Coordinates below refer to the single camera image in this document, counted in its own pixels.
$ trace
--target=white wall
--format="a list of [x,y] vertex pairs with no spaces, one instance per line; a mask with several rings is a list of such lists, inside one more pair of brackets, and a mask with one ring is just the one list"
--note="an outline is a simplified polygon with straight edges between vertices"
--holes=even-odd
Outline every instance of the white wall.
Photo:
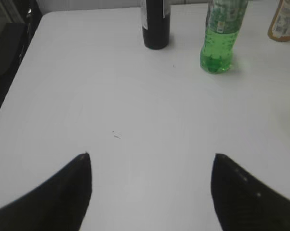
[[[206,2],[207,0],[170,0],[172,4]],[[88,10],[139,6],[140,0],[37,0],[43,14],[52,11]]]

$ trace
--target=green plastic bottle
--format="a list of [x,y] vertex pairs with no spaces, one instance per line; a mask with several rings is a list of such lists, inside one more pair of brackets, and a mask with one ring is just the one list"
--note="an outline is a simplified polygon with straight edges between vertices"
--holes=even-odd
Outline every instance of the green plastic bottle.
[[210,73],[227,71],[248,0],[209,0],[201,67]]

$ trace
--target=bottle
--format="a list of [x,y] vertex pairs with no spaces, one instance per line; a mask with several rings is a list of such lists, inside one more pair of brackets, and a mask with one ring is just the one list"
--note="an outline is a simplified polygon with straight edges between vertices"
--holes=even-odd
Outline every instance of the bottle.
[[230,67],[232,48],[244,18],[248,0],[209,0],[201,67],[221,73]]
[[169,0],[141,0],[144,44],[150,49],[166,47],[170,40]]
[[279,42],[290,41],[290,0],[280,0],[268,36]]

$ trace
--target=green liquid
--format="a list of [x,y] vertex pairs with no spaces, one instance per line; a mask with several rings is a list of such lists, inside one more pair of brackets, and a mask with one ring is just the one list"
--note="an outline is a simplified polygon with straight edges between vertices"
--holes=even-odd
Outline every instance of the green liquid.
[[219,34],[206,29],[205,43],[201,51],[201,67],[210,73],[227,71],[231,65],[232,48],[239,31],[231,34]]

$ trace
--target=small debris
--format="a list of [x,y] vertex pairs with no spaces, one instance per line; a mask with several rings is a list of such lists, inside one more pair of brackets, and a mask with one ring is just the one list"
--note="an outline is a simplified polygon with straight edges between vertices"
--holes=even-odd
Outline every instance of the small debris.
[[114,134],[114,138],[121,139],[121,131],[112,131],[112,133]]

